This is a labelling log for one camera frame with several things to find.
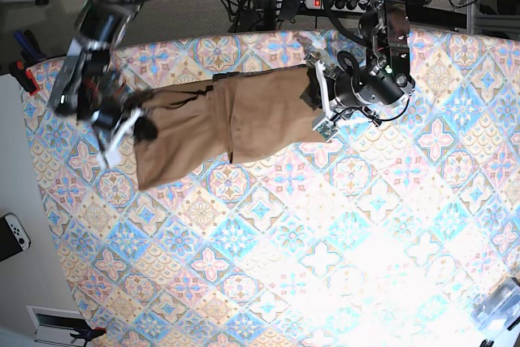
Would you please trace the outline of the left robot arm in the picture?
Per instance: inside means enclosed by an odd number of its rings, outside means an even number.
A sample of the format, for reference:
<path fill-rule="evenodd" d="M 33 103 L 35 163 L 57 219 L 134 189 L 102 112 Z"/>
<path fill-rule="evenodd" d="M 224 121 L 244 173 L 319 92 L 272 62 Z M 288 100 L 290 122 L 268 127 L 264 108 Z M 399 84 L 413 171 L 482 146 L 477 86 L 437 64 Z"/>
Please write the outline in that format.
<path fill-rule="evenodd" d="M 385 119 L 375 111 L 397 107 L 406 111 L 415 91 L 410 75 L 410 22 L 408 0 L 322 0 L 326 16 L 343 37 L 363 46 L 365 61 L 342 50 L 336 61 L 326 63 L 324 54 L 307 53 L 318 91 L 309 94 L 321 113 L 313 130 L 328 140 L 340 126 Z"/>

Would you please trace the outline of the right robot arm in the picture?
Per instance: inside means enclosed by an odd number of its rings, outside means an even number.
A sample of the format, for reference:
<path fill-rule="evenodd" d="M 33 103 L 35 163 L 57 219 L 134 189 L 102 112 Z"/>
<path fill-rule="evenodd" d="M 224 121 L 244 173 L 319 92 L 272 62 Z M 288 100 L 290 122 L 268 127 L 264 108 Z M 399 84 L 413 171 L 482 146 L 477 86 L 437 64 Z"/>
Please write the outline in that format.
<path fill-rule="evenodd" d="M 118 144 L 143 114 L 141 109 L 125 105 L 121 96 L 124 83 L 111 68 L 111 51 L 146 1 L 87 0 L 48 99 L 57 116 L 74 116 L 88 124 L 96 137 L 107 136 L 98 142 L 97 159 L 102 167 L 119 164 Z"/>

